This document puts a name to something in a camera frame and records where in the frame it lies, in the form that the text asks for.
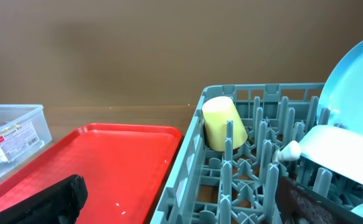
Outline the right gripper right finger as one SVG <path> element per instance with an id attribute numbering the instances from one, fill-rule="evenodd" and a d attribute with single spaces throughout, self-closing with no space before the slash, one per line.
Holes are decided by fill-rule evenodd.
<path id="1" fill-rule="evenodd" d="M 280 178 L 276 189 L 275 201 L 280 220 L 283 224 L 363 223 L 363 217 L 336 205 L 334 202 L 289 177 Z"/>

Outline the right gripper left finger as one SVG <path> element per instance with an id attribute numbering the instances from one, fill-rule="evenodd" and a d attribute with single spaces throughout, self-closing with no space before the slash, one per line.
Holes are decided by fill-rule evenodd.
<path id="1" fill-rule="evenodd" d="M 85 179 L 71 175 L 0 212 L 0 224 L 75 223 L 88 198 Z"/>

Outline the white plastic spoon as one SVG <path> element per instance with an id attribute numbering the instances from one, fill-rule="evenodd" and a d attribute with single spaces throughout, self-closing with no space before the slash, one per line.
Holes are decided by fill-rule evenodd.
<path id="1" fill-rule="evenodd" d="M 297 161 L 301 155 L 301 147 L 297 141 L 291 141 L 282 150 L 273 154 L 273 162 Z"/>

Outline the light blue bowl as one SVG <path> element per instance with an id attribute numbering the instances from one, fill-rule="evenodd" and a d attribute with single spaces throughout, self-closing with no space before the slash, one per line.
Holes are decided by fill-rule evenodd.
<path id="1" fill-rule="evenodd" d="M 363 135 L 318 125 L 299 145 L 304 158 L 363 185 Z"/>

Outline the light blue plate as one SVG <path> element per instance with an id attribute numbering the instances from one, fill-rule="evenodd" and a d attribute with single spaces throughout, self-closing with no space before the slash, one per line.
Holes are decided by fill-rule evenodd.
<path id="1" fill-rule="evenodd" d="M 341 124 L 363 135 L 363 41 L 334 67 L 319 97 L 317 115 L 327 108 L 328 125 Z"/>

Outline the yellow plastic cup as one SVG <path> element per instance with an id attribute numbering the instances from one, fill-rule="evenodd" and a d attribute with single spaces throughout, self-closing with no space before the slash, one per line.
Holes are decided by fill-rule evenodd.
<path id="1" fill-rule="evenodd" d="M 209 147 L 224 152 L 227 137 L 227 122 L 233 122 L 233 146 L 242 146 L 248 138 L 247 131 L 233 100 L 228 96 L 217 96 L 202 105 L 202 115 Z"/>

